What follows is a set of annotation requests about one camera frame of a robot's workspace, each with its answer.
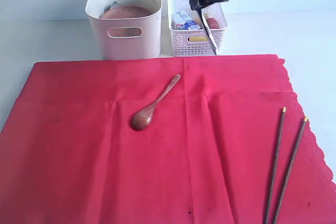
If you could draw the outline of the stainless steel cup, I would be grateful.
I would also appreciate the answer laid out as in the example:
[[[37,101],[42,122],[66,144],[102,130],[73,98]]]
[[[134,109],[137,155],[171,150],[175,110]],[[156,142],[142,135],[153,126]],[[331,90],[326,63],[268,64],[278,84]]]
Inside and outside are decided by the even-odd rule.
[[[117,8],[119,6],[120,6],[120,4],[118,2],[113,2],[113,4],[110,6],[110,9],[112,10],[112,9]]]

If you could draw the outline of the yellow orange fruit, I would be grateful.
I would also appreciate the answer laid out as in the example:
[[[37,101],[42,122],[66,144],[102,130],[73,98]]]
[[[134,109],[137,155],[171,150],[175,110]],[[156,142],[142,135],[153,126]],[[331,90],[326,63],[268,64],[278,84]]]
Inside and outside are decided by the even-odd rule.
[[[207,37],[204,36],[191,36],[188,38],[189,42],[207,42]]]

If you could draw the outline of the cream plastic bin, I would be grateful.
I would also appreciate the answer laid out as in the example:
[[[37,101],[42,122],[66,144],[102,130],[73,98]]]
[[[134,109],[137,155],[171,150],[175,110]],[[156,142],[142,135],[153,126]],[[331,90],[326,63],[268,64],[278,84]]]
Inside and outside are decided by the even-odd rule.
[[[101,15],[110,10],[113,2],[120,6],[137,6],[152,14],[143,18],[102,19]],[[133,60],[156,58],[161,50],[162,0],[87,0],[85,7],[93,34],[104,59]],[[110,28],[136,27],[142,30],[137,37],[110,37]]]

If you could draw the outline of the dark wooden chopstick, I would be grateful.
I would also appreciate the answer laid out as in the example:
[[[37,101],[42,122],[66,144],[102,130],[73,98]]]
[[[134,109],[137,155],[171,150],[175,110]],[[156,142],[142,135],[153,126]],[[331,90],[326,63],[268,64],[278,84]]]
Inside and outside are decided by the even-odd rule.
[[[278,217],[279,217],[279,214],[280,214],[280,210],[281,210],[282,201],[283,201],[286,189],[287,189],[289,177],[291,175],[292,167],[293,167],[293,164],[294,164],[294,161],[295,161],[295,158],[296,158],[296,154],[298,152],[299,145],[300,145],[300,142],[301,142],[301,139],[302,139],[302,136],[303,136],[303,133],[304,133],[307,122],[308,122],[308,117],[305,116],[302,120],[301,127],[299,129],[299,132],[298,132],[296,140],[295,140],[295,145],[294,145],[294,147],[292,149],[292,152],[291,152],[290,160],[289,160],[287,170],[286,170],[286,175],[285,175],[284,181],[282,183],[281,192],[280,192],[280,195],[279,195],[279,198],[278,198],[278,201],[277,201],[277,208],[276,208],[276,211],[275,211],[275,214],[274,214],[273,224],[277,223],[277,220],[278,220]]]
[[[268,193],[267,193],[267,198],[265,201],[264,223],[268,223],[268,219],[269,219],[269,213],[270,213],[270,207],[271,207],[273,187],[274,187],[274,182],[275,182],[275,177],[276,177],[276,172],[277,172],[278,156],[279,156],[279,151],[280,151],[280,144],[281,144],[285,114],[286,114],[286,107],[283,107],[281,109],[281,114],[279,118],[277,137],[276,137],[275,148],[274,148],[274,153],[272,157],[272,167],[271,167],[271,173],[270,173],[269,183],[268,183]]]

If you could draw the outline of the brown wooden plate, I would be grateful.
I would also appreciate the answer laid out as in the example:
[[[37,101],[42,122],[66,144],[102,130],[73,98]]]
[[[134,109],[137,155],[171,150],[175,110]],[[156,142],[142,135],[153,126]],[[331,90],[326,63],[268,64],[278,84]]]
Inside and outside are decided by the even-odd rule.
[[[114,7],[101,15],[102,19],[127,19],[127,18],[143,18],[150,16],[152,13],[143,8],[137,6],[118,6]],[[110,37],[114,38],[127,38],[137,37],[142,34],[140,28],[110,28],[108,31]]]

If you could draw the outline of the blue white milk carton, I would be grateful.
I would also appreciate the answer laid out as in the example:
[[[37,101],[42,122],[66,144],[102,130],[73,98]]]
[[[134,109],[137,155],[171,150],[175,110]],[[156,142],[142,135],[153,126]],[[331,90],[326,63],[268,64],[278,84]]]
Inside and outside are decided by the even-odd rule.
[[[201,29],[186,12],[178,11],[171,15],[172,18],[172,29],[174,30],[199,30]]]

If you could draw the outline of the wooden spoon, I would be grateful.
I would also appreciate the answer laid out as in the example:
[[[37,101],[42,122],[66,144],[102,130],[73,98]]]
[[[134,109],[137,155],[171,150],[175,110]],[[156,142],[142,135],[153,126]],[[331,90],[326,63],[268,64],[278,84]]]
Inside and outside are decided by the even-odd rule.
[[[165,90],[160,94],[160,96],[155,101],[153,101],[148,106],[142,108],[132,117],[131,127],[133,130],[142,131],[151,124],[153,117],[154,117],[154,111],[155,111],[156,106],[173,89],[173,87],[177,84],[180,78],[181,78],[180,74],[177,74],[176,76],[174,76],[173,79],[170,81],[170,83],[165,88]]]

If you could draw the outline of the white perforated plastic basket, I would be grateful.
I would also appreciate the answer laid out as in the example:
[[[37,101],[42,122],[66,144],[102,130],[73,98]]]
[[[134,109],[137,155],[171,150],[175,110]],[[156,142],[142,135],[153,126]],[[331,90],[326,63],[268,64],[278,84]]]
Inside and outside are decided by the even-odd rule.
[[[209,42],[189,42],[188,38],[191,36],[206,37],[203,29],[199,30],[174,30],[172,29],[171,15],[174,12],[184,11],[192,19],[195,11],[190,9],[189,0],[167,0],[167,16],[169,20],[169,29],[171,32],[171,42],[173,48],[173,55],[176,57],[186,56],[212,56],[214,53]],[[220,29],[211,29],[211,34],[217,44],[218,49],[221,49],[224,32],[227,28],[227,20],[224,15],[222,6],[219,3],[213,4],[202,10],[202,13],[208,13],[209,18],[215,18],[220,26]]]

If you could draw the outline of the red sausage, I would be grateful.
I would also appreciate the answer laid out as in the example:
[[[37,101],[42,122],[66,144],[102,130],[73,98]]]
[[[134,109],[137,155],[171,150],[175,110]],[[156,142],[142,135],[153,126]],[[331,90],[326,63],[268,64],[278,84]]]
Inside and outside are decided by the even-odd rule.
[[[208,18],[206,21],[210,29],[220,29],[219,23],[215,18],[211,17]]]

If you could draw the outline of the yellow cheese wedge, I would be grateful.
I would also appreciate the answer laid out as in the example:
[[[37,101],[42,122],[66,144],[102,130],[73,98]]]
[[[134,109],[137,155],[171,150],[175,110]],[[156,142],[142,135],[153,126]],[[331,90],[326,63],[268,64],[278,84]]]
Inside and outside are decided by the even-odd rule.
[[[208,23],[208,19],[209,19],[209,16],[208,16],[208,13],[204,13],[203,14],[203,17],[204,17],[204,19],[203,19],[203,21],[207,24],[207,26],[210,28],[211,26],[210,26],[210,24]],[[200,29],[203,29],[203,23],[202,23],[202,20],[200,19],[200,17],[198,16],[198,14],[196,13],[196,14],[193,14],[193,20],[195,21],[195,23],[197,24],[197,25],[199,25],[200,26]]]

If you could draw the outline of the silver table knife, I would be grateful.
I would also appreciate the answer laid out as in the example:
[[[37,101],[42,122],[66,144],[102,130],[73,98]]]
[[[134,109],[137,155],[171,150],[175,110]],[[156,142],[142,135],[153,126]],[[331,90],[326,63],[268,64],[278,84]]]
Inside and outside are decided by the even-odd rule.
[[[196,9],[196,12],[198,14],[198,17],[199,17],[201,23],[202,23],[202,26],[203,26],[203,29],[205,31],[206,37],[208,39],[208,42],[209,42],[209,44],[211,46],[211,49],[212,49],[214,55],[219,55],[219,50],[218,50],[217,44],[216,44],[216,42],[214,40],[213,35],[211,34],[211,30],[210,30],[210,28],[208,26],[208,23],[207,23],[207,21],[205,19],[205,16],[202,13],[202,9],[198,8],[198,9]]]

